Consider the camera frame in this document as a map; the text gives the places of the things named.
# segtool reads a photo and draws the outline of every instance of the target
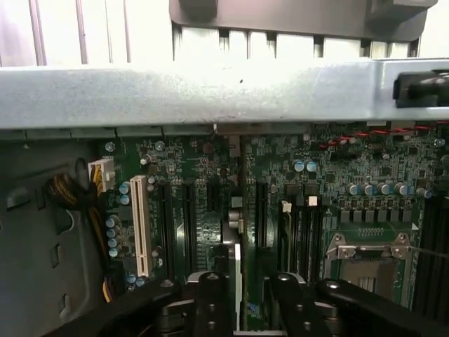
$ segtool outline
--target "black latch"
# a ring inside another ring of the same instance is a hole
[[[397,107],[449,107],[449,70],[399,74],[393,99]]]

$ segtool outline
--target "wire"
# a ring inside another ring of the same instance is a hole
[[[436,124],[449,124],[449,121],[437,121]],[[326,150],[329,147],[333,147],[333,146],[338,146],[338,145],[343,145],[346,144],[347,141],[350,138],[364,138],[364,137],[368,137],[371,135],[374,136],[389,136],[392,133],[395,134],[401,134],[401,133],[407,133],[407,132],[411,132],[411,131],[430,131],[433,128],[435,128],[436,126],[423,126],[423,125],[416,125],[412,128],[393,128],[392,130],[379,130],[379,129],[375,129],[375,130],[370,130],[370,131],[357,131],[355,133],[353,133],[352,135],[348,136],[348,135],[344,135],[344,136],[340,136],[337,137],[335,139],[331,139],[329,140],[326,144],[320,144],[320,148],[322,150]]]

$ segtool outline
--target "pci slot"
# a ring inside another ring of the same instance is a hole
[[[170,183],[159,185],[159,202],[161,205],[162,247],[165,256],[166,273],[169,279],[175,279],[175,228],[173,226],[173,210],[171,206]]]
[[[255,246],[267,246],[268,184],[255,184]]]
[[[313,228],[311,241],[311,265],[310,282],[315,283],[320,279],[321,261],[323,259],[321,237],[323,235],[323,212],[320,207],[315,207],[313,212]]]
[[[308,280],[309,277],[309,247],[310,247],[310,229],[311,213],[309,207],[302,208],[301,228],[300,228],[300,275]]]
[[[130,187],[138,276],[150,277],[152,274],[152,240],[149,227],[147,177],[131,178]]]
[[[184,236],[187,273],[196,272],[196,210],[195,183],[182,184],[182,210],[184,213]]]
[[[220,185],[218,184],[218,181],[207,183],[206,189],[208,196],[208,212],[220,212]]]

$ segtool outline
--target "power connector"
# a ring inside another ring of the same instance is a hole
[[[106,192],[115,187],[115,170],[114,170],[114,160],[110,158],[99,159],[88,163],[89,177],[91,176],[92,170],[98,167],[101,171],[102,179],[102,191]]]

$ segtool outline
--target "white power connector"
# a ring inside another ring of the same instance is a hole
[[[96,167],[100,167],[101,179],[102,179],[102,191],[106,192],[115,187],[115,170],[114,170],[114,160],[110,158],[99,159],[92,161],[88,164],[89,177],[91,176],[92,170]]]
[[[282,213],[292,213],[292,204],[290,202],[282,200],[281,203],[282,203]]]

